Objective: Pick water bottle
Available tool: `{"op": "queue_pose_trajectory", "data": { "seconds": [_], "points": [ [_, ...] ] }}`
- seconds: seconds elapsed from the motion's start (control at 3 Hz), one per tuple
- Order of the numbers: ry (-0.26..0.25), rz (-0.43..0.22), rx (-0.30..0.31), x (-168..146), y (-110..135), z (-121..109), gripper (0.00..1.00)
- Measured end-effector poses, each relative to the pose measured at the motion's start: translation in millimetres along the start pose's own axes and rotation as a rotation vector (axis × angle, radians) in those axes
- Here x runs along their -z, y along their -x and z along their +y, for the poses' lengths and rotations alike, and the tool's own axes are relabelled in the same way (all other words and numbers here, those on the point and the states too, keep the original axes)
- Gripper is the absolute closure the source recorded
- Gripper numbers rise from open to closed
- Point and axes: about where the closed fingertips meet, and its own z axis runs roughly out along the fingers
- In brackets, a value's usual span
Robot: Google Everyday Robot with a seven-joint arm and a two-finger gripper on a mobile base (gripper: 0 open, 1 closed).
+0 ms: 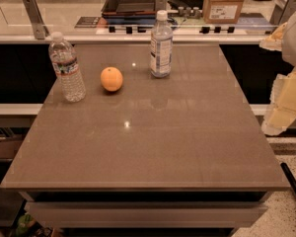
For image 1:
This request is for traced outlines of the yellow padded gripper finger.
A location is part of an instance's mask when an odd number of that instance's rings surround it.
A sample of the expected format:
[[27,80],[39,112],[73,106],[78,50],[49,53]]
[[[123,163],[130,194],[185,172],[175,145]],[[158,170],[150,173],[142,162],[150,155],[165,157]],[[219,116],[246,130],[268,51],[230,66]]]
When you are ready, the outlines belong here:
[[285,131],[296,119],[296,67],[288,75],[278,74],[273,82],[261,129],[274,136]]
[[275,31],[269,35],[267,38],[263,39],[259,46],[263,49],[271,51],[281,51],[282,50],[282,40],[287,23],[283,23]]

